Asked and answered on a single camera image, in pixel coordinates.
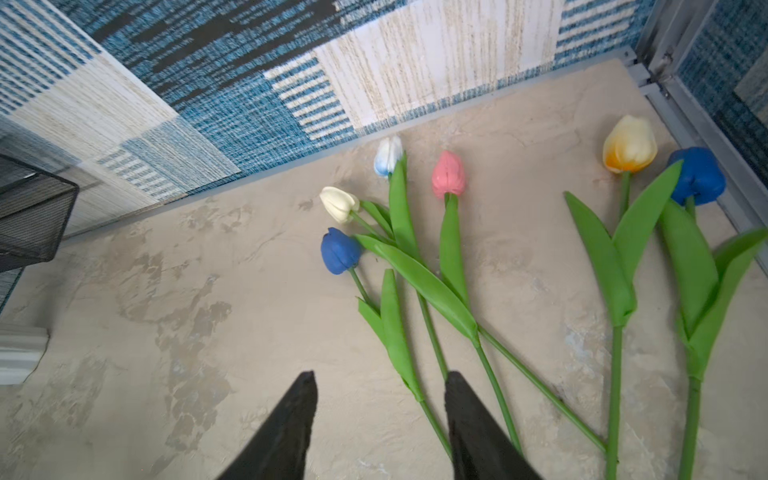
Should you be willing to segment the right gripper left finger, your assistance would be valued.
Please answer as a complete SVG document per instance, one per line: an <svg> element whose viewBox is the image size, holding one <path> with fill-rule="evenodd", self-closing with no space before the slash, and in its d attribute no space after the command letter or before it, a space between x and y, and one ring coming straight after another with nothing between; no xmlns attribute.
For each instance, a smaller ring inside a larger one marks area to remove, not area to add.
<svg viewBox="0 0 768 480"><path fill-rule="evenodd" d="M303 479L317 402L314 372L304 371L218 479Z"/></svg>

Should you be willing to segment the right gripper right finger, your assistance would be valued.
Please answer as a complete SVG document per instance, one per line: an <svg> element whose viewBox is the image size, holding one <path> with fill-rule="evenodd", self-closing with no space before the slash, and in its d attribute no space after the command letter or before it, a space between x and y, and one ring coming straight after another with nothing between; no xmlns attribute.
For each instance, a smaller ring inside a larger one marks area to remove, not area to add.
<svg viewBox="0 0 768 480"><path fill-rule="evenodd" d="M541 479L458 371L445 381L455 479Z"/></svg>

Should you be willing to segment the white ribbed ceramic vase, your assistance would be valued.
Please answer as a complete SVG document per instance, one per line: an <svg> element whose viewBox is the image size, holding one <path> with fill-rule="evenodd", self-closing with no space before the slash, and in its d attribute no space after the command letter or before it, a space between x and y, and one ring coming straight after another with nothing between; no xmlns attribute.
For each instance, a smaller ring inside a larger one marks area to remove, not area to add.
<svg viewBox="0 0 768 480"><path fill-rule="evenodd" d="M49 333L34 326L1 325L0 384L23 384L46 352Z"/></svg>

